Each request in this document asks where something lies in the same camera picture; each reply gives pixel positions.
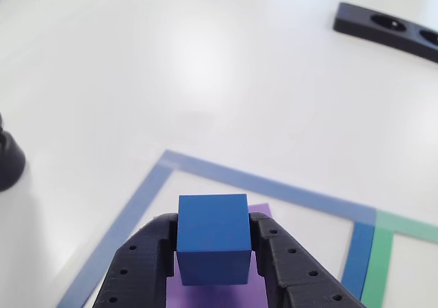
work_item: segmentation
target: purple paper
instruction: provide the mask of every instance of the purple paper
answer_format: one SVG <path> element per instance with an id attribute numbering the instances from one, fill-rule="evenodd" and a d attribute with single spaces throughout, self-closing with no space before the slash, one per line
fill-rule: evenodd
<path id="1" fill-rule="evenodd" d="M 249 212 L 271 217 L 269 204 L 248 206 Z M 175 276 L 167 278 L 167 308 L 268 308 L 265 280 L 257 274 L 254 252 L 251 255 L 248 284 L 226 286 L 183 286 L 177 256 Z"/>

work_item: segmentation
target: blue cube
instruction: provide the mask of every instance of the blue cube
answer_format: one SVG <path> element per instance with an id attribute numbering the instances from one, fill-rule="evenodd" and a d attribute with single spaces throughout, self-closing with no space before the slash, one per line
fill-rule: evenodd
<path id="1" fill-rule="evenodd" d="M 180 196 L 177 239 L 183 285 L 248 283 L 251 236 L 245 194 Z"/>

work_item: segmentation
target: black cylinder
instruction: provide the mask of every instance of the black cylinder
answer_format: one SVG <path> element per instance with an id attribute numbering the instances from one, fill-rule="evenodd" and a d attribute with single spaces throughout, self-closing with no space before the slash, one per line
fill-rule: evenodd
<path id="1" fill-rule="evenodd" d="M 0 132 L 0 192 L 20 179 L 25 164 L 25 154 L 14 138 L 6 131 Z"/>

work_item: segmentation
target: blue tape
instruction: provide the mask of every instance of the blue tape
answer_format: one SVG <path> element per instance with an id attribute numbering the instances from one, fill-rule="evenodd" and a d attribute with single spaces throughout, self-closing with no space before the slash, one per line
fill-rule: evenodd
<path id="1" fill-rule="evenodd" d="M 110 266 L 114 253 L 126 242 L 171 174 L 172 169 L 166 166 L 156 164 L 152 168 L 79 271 L 58 308 L 76 308 L 85 304 Z"/>
<path id="2" fill-rule="evenodd" d="M 171 165 L 193 175 L 320 210 L 363 224 L 374 226 L 376 223 L 376 210 L 372 207 L 318 194 L 187 155 L 166 151 L 160 159 L 160 163 Z"/>
<path id="3" fill-rule="evenodd" d="M 359 300 L 362 297 L 362 290 L 367 276 L 373 236 L 373 226 L 361 224 L 360 222 L 355 223 L 344 275 L 342 276 L 342 285 Z"/>
<path id="4" fill-rule="evenodd" d="M 355 221 L 343 284 L 355 295 L 366 275 L 376 222 L 376 210 L 294 186 L 254 176 L 201 159 L 166 151 L 121 211 L 65 293 L 58 308 L 79 308 L 105 274 L 117 249 L 126 241 L 173 170 L 182 170 L 244 190 L 278 198 Z"/>

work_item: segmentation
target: green tape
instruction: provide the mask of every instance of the green tape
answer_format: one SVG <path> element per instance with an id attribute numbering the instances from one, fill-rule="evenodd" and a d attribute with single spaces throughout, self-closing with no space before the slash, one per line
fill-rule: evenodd
<path id="1" fill-rule="evenodd" d="M 370 262 L 361 297 L 367 308 L 381 308 L 383 305 L 394 233 L 438 244 L 437 226 L 377 211 Z"/>
<path id="2" fill-rule="evenodd" d="M 367 308 L 381 308 L 385 297 L 386 280 L 391 261 L 394 232 L 376 227 L 372 242 L 367 278 L 363 286 L 362 303 Z"/>
<path id="3" fill-rule="evenodd" d="M 377 211 L 376 224 L 396 233 L 438 244 L 438 227 L 432 224 L 400 217 L 384 211 Z"/>

